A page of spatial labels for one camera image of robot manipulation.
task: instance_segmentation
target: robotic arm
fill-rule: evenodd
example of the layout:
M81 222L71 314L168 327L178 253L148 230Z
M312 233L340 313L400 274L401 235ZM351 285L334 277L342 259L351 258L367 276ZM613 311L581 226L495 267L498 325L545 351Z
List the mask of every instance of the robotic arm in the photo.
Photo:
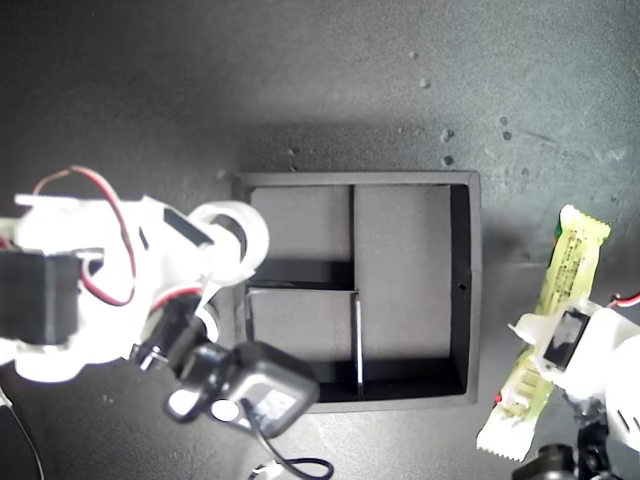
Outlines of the robotic arm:
M104 199L40 195L70 174ZM208 203L185 216L149 197L121 201L102 176L78 166L16 203L27 212L0 219L0 365L13 361L36 382L68 381L85 365L118 358L142 370L165 365L180 385L165 401L173 419L205 414L255 435L300 478L331 478L330 463L305 459L327 474L303 474L268 442L317 401L311 368L261 342L232 350L216 343L210 300L250 278L267 254L268 229L255 209Z
M513 329L534 346L536 368L564 390L581 427L577 451L545 447L513 479L618 478L607 436L640 451L640 327L583 299L555 315L524 315Z

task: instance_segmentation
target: gray surface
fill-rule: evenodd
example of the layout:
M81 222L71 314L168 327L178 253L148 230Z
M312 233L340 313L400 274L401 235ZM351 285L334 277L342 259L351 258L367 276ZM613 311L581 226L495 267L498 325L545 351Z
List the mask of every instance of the gray surface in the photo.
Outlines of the gray surface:
M251 305L256 339L309 361L352 361L351 293L258 290Z
M356 283L366 359L449 357L448 187L356 186Z
M270 226L270 258L351 260L349 187L259 188L251 203Z
M2 211L69 162L185 210L228 195L220 170L289 171L291 146L299 171L480 171L479 403L307 416L278 446L330 458L340 480L509 478L515 464L477 452L475 434L519 349L506 325L535 305L562 205L612 223L594 298L640 285L639 24L630 0L13 2L0 16ZM241 479L265 460L239 433L164 418L170 377L112 365L68 385L6 368L0 380L50 480ZM574 433L554 397L535 443ZM15 438L2 437L3 471L29 459ZM637 456L613 457L638 477Z

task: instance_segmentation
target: black box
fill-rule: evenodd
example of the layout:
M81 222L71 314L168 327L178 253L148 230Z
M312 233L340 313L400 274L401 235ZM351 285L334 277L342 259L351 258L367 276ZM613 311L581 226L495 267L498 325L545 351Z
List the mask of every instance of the black box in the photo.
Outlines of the black box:
M235 292L237 341L311 363L315 411L474 403L481 299L473 172L251 174L271 234Z
M75 255L0 251L0 337L62 346L78 331Z

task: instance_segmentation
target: black cable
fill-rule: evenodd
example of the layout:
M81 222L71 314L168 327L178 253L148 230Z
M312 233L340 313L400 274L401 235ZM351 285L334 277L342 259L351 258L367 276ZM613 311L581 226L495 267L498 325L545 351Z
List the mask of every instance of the black cable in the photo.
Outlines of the black cable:
M31 453L33 453L33 457L36 461L36 466L38 467L38 473L40 474L40 480L44 480L44 470L42 468L42 460L40 459L38 450L36 449L36 446L34 445L33 440L31 440L31 436L27 432L27 429L25 428L22 421L20 420L20 417L14 410L13 403L11 402L11 400L9 400L9 397L7 397L7 395L4 393L2 388L0 388L0 408L2 408L2 406L5 406L9 409L9 412L11 412L13 419L18 424L18 427L20 427L20 431L24 435L24 438L27 440L27 443L31 448Z
M260 424L258 423L258 420L254 415L253 405L251 405L251 402L243 398L242 400L240 400L240 404L242 405L242 409L244 410L244 414L247 417L247 420L249 420L249 424L251 425L251 430L253 431L253 434L256 436L256 438L260 442L260 445L262 445L262 447L269 453L269 455L271 455L271 457L278 464L280 464L282 468L284 468L287 472L289 472L290 474L302 480L330 480L333 477L335 469L333 468L333 465L331 464L331 462L327 460L323 460L321 458L312 458L312 457L292 458L288 460L284 458L282 455L280 455L280 453L278 453L278 451L273 447L273 445L271 445L269 440L267 440L264 434L262 433L262 430L260 429ZM307 473L302 472L301 470L298 470L296 467L294 467L294 465L303 465L303 464L320 465L327 469L327 473L325 473L323 476L320 477L315 475L309 475ZM252 474L252 476L249 477L249 479L251 480L256 477L257 477L257 474Z

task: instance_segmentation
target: white robotic arm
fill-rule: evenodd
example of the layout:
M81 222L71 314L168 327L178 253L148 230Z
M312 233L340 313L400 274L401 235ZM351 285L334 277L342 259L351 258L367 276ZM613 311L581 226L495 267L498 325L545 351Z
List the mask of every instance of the white robotic arm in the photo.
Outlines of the white robotic arm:
M551 316L523 315L513 330L535 348L542 376L576 405L599 401L611 438L640 451L640 327L586 299Z
M106 180L92 175L112 191ZM216 323L204 307L220 288L251 277L264 260L269 234L260 214L240 202L201 205L188 217L149 197L116 202L122 228L108 200L16 196L16 203L29 210L21 218L0 220L0 248L49 256L73 253L81 261L84 282L77 296L78 329L67 342L36 346L0 338L0 364L15 360L16 371L27 379L59 382L86 364L128 358L149 330L150 312L190 292L202 295L197 315L209 339L217 340ZM214 224L219 216L242 229L244 254L240 239ZM123 246L124 229L130 249ZM92 293L87 278L116 304Z

